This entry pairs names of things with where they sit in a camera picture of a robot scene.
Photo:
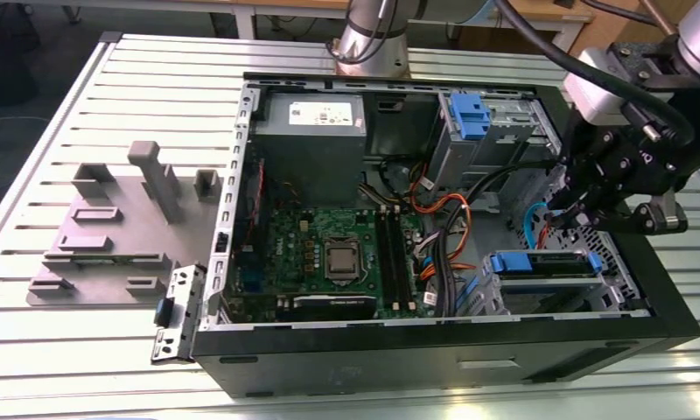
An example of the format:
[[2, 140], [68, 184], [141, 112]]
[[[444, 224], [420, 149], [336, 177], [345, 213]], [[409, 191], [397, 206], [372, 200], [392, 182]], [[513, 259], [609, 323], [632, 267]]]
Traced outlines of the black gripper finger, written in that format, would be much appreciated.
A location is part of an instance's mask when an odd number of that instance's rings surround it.
[[671, 235], [687, 231], [688, 220], [676, 197], [659, 195], [631, 212], [621, 210], [621, 204], [589, 208], [581, 203], [576, 210], [564, 212], [564, 229], [580, 227], [623, 234]]
[[611, 142], [593, 125], [575, 125], [564, 135], [560, 163], [564, 166], [564, 186], [548, 202], [551, 210], [569, 214], [591, 211], [603, 192], [603, 175], [597, 169], [597, 156]]

